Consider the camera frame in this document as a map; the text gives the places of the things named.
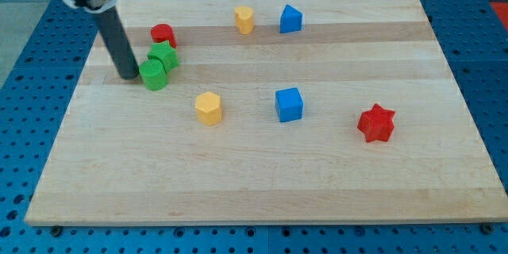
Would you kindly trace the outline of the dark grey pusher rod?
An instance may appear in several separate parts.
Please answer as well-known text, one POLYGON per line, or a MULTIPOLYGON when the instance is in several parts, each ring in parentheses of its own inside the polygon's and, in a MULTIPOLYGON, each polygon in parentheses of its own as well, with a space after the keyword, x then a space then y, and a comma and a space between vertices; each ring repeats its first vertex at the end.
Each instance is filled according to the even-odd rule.
POLYGON ((118 75, 135 79, 139 75, 137 61, 116 7, 96 13, 93 18, 118 75))

